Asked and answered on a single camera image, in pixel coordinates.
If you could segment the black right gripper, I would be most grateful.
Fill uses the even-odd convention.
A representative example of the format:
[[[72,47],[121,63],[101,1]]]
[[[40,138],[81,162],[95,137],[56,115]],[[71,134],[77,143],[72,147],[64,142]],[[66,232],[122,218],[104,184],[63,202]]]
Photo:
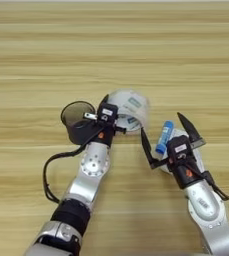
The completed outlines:
[[[205,145],[205,140],[199,134],[193,123],[190,122],[182,113],[178,112],[177,115],[183,128],[189,135],[191,147],[196,149]],[[187,156],[186,158],[181,159],[169,157],[168,159],[165,158],[162,160],[154,158],[151,153],[151,145],[144,129],[141,129],[141,143],[150,167],[152,169],[156,169],[167,164],[169,171],[173,174],[181,189],[185,189],[203,180],[203,175],[197,166],[195,157]]]

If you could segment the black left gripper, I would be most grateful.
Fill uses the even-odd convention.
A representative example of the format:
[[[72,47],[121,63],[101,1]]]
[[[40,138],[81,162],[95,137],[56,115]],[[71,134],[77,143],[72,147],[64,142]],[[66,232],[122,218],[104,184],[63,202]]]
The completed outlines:
[[[118,106],[110,104],[108,102],[109,95],[106,95],[100,102],[100,124],[94,124],[92,126],[93,133],[96,136],[93,138],[93,142],[102,143],[111,146],[115,131],[126,133],[126,129],[117,125],[118,119]],[[97,115],[92,113],[84,113],[84,118],[89,120],[97,120]]]

